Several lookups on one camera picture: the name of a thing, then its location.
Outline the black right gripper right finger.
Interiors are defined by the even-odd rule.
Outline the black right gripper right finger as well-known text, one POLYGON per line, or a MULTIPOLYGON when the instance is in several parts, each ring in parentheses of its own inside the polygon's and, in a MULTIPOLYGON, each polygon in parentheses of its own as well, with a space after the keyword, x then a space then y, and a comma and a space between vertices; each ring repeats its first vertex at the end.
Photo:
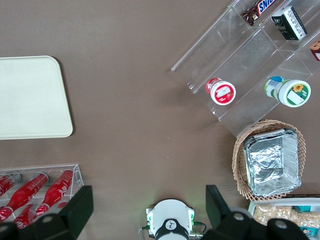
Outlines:
POLYGON ((203 240, 247 240, 251 218, 243 210, 232 211, 216 185, 205 188, 205 209, 212 229, 203 240))

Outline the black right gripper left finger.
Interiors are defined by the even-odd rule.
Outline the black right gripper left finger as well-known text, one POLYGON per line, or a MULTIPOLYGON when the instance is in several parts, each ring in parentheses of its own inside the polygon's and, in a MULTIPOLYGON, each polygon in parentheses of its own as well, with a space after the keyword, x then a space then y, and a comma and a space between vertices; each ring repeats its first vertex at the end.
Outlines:
POLYGON ((35 222, 36 240, 76 240, 94 211, 93 188, 85 185, 58 213, 35 222))

